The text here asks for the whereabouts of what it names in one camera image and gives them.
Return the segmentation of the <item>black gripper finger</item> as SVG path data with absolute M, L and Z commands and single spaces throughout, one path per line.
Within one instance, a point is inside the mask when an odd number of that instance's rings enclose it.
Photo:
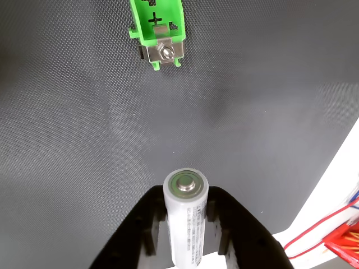
M 226 268 L 293 268 L 280 242 L 222 188 L 209 187 L 206 217 Z
M 122 221 L 91 268 L 159 268 L 159 226 L 165 221 L 163 187 L 150 188 Z

